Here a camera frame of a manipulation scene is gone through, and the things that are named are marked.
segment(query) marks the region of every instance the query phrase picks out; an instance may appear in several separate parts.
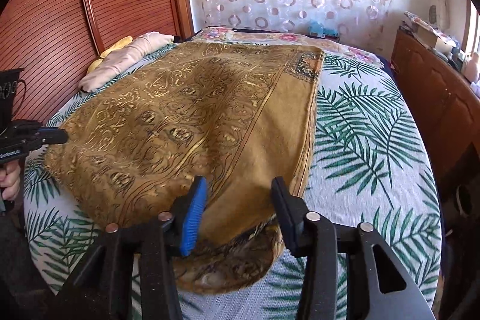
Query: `wooden headboard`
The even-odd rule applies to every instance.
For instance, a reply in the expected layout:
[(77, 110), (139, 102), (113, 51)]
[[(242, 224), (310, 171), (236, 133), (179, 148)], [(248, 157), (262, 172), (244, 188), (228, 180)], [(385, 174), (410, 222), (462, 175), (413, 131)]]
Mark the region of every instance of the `wooden headboard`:
[(15, 117), (45, 122), (78, 91), (88, 65), (122, 37), (191, 35), (189, 12), (188, 0), (9, 0), (0, 15), (0, 70), (24, 67), (27, 83)]

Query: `white bedsheet with green leaves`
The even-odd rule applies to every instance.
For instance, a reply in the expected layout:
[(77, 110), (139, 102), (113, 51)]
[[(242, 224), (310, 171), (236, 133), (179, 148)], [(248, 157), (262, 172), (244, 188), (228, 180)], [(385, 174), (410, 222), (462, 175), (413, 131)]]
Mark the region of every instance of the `white bedsheet with green leaves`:
[[(120, 77), (174, 46), (152, 53)], [(47, 125), (58, 126), (93, 95), (76, 94)], [(317, 103), (306, 203), (334, 223), (371, 222), (431, 304), (440, 269), (437, 193), (425, 147), (395, 83), (372, 65), (327, 55)], [(35, 265), (58, 291), (98, 229), (43, 169), (44, 154), (42, 148), (27, 160), (26, 230)], [(294, 319), (304, 270), (305, 259), (294, 259), (284, 251), (265, 278), (249, 288), (224, 295), (179, 292), (184, 318)], [(343, 319), (347, 280), (341, 256), (337, 287), (337, 318)], [(132, 288), (133, 317), (140, 319), (136, 264)]]

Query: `metal rivet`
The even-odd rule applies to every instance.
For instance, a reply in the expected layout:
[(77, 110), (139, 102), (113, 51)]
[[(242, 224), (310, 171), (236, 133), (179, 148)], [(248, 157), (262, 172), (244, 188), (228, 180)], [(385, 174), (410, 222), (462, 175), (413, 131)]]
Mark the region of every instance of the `metal rivet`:
[(110, 223), (105, 227), (105, 231), (109, 234), (113, 234), (114, 232), (119, 230), (119, 225), (116, 223)]
[(168, 221), (173, 218), (173, 214), (171, 214), (169, 211), (163, 211), (158, 214), (158, 219), (160, 221)]
[(318, 214), (316, 211), (309, 211), (306, 215), (307, 220), (310, 221), (320, 221), (320, 214)]
[(374, 230), (373, 228), (374, 226), (371, 225), (370, 223), (367, 223), (367, 222), (363, 222), (360, 224), (360, 229), (364, 232), (371, 232)]

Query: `gold cloth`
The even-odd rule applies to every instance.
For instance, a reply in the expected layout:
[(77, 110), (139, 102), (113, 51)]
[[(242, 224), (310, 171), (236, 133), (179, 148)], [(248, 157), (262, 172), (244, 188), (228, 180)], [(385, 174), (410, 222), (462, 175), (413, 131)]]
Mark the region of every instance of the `gold cloth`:
[(271, 181), (307, 184), (323, 51), (183, 43), (84, 103), (46, 168), (105, 228), (168, 210), (193, 177), (209, 183), (199, 241), (174, 262), (178, 287), (251, 285), (282, 250)]

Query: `human hand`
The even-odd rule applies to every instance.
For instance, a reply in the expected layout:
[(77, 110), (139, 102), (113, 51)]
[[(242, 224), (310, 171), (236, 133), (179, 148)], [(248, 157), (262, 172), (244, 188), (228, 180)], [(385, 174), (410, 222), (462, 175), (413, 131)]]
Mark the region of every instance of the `human hand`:
[(4, 187), (2, 198), (6, 201), (13, 201), (20, 190), (21, 168), (18, 160), (8, 162), (0, 168), (0, 187)]

